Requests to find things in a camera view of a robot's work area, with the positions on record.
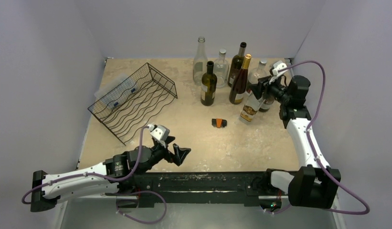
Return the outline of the clear bottle black cap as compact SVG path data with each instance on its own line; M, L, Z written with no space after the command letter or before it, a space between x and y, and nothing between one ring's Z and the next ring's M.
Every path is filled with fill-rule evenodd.
M251 92L243 106L240 117L246 122L251 122L261 107L263 101L263 93L258 93L258 97L256 97L255 94Z

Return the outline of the dark bottle grey foil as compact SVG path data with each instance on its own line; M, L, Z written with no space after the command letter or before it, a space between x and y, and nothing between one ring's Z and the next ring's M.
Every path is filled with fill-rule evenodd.
M271 106L274 103L274 101L275 101L275 98L272 97L272 96L264 99L261 102L261 105L259 107L259 112L267 112L267 111L269 111L269 109L271 108Z

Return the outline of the red wine bottle gold foil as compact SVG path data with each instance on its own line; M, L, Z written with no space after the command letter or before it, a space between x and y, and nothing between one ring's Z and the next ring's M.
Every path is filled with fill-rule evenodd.
M244 56L243 64L235 77L230 94L229 94L229 101L232 104L240 104L243 101L244 93L247 88L248 82L248 67L251 61L251 54L246 54Z

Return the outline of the dark green bottle silver foil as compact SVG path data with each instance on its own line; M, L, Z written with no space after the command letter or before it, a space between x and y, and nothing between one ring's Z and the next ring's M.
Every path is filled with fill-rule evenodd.
M235 77L238 75L238 72L242 67L246 47L247 47L247 43L241 42L238 53L232 59L229 74L228 74L228 80L227 80L227 84L230 87L232 86Z

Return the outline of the clear round bottle silver cap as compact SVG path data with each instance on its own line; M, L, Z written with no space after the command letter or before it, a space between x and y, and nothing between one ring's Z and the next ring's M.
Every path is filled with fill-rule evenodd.
M217 77L217 88L223 88L227 85L227 78L229 73L229 63L226 59L226 49L222 48L219 50L218 58L213 61L214 68L213 73Z

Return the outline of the dark bottle black cap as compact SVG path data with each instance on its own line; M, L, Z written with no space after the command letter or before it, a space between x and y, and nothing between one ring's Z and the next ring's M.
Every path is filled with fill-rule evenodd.
M214 62L207 62L207 72L201 79L201 103L210 106L214 103L217 85L217 76L213 73Z

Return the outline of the tall clear bottle no cap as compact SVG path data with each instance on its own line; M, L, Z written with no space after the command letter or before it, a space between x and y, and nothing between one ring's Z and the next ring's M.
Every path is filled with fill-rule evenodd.
M193 59L193 81L196 85L201 85L201 78L206 73L208 58L205 51L205 37L198 38L198 47Z

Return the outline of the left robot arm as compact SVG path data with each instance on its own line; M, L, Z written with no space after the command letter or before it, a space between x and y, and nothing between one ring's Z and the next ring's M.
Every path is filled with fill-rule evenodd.
M68 173L51 175L43 170L35 171L28 203L30 211L47 211L57 203L96 193L120 191L123 195L130 195L136 188L135 181L131 179L133 176L146 173L161 160L177 166L183 163L191 149L173 144L173 151L169 151L169 143L173 143L174 139L168 136L163 143L153 140L153 147L138 146L102 163Z

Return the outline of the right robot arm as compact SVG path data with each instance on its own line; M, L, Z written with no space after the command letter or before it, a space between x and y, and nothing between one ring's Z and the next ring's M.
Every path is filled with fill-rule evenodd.
M310 127L312 118L305 106L306 95L311 85L304 76L292 77L288 86L279 79L270 82L263 77L251 86L254 95L273 97L280 103L279 117L292 138L299 162L297 172L268 169L267 178L262 180L262 190L273 194L281 190L288 195L292 206L330 209L338 190L338 185L329 178L332 175L341 180L338 169L330 167L317 149L317 143Z

